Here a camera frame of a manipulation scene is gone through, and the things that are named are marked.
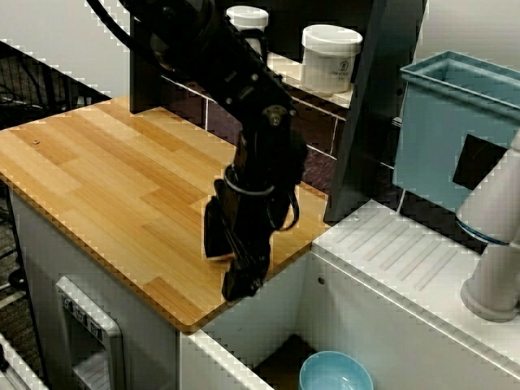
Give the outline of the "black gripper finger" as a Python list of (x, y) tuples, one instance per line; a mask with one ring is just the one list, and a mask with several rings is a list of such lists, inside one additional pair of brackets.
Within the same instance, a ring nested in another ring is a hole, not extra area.
[(222, 295), (226, 301), (252, 297), (262, 286), (270, 264), (269, 243), (239, 249), (223, 280)]
[(205, 208), (203, 243), (205, 255), (210, 260), (232, 260), (235, 257), (228, 242), (216, 196), (211, 197)]

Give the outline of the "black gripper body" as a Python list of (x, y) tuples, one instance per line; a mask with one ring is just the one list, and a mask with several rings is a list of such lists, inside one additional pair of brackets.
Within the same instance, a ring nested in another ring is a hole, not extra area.
[(233, 253), (269, 243), (285, 229), (288, 209), (299, 219), (295, 187), (305, 170), (305, 139), (290, 127), (244, 129), (233, 161), (214, 182), (223, 225)]

